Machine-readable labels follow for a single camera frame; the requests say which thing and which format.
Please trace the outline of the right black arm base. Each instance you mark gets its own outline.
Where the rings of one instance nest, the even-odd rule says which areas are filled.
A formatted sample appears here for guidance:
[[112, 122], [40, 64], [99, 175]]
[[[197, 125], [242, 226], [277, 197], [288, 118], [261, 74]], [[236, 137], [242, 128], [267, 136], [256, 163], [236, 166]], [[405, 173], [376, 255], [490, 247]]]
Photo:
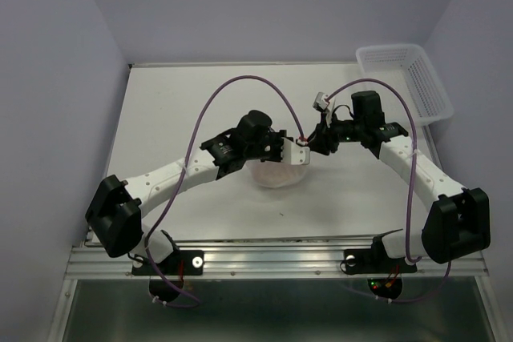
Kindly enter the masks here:
[[402, 294], [402, 274], [414, 274], [417, 266], [409, 265], [404, 258], [391, 258], [383, 243], [385, 234], [372, 239], [368, 248], [352, 248], [344, 251], [339, 263], [340, 270], [348, 276], [370, 275], [367, 285], [370, 293], [379, 300], [392, 302]]

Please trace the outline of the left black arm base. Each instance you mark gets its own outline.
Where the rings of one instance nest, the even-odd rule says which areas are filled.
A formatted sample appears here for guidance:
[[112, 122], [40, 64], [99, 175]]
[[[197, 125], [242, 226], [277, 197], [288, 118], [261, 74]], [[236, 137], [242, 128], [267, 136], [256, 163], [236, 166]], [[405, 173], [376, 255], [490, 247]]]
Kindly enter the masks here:
[[133, 251], [127, 253], [132, 261], [131, 274], [149, 277], [148, 292], [153, 303], [171, 308], [199, 305], [200, 300], [184, 290], [184, 277], [203, 274], [202, 250], [181, 251], [165, 230], [159, 230], [150, 239], [144, 233]]

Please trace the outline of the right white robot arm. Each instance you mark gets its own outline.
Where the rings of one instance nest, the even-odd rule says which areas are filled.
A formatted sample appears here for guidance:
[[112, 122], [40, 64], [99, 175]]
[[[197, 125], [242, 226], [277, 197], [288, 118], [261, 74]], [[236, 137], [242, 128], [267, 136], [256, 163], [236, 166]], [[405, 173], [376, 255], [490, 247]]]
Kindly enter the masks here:
[[483, 189], [452, 179], [420, 151], [415, 131], [388, 123], [377, 92], [352, 94], [346, 120], [337, 117], [334, 99], [323, 92], [314, 99], [321, 120], [307, 139], [309, 149], [331, 155], [342, 144], [358, 143], [408, 189], [404, 224], [387, 224], [370, 246], [346, 251], [344, 273], [412, 273], [424, 258], [447, 264], [490, 246], [490, 202]]

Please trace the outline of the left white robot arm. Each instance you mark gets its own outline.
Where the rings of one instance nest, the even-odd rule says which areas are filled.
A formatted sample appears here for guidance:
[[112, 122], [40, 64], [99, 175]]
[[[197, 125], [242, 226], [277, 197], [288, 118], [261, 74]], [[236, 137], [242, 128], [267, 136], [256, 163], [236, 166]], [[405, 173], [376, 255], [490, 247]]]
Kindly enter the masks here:
[[121, 180], [104, 178], [97, 187], [85, 214], [87, 224], [111, 258], [128, 253], [151, 253], [151, 264], [159, 272], [172, 272], [178, 253], [166, 235], [153, 233], [143, 218], [166, 201], [201, 184], [238, 172], [249, 160], [280, 163], [292, 140], [284, 130], [275, 131], [272, 120], [251, 110], [238, 124], [200, 146], [191, 146], [175, 162], [144, 175]]

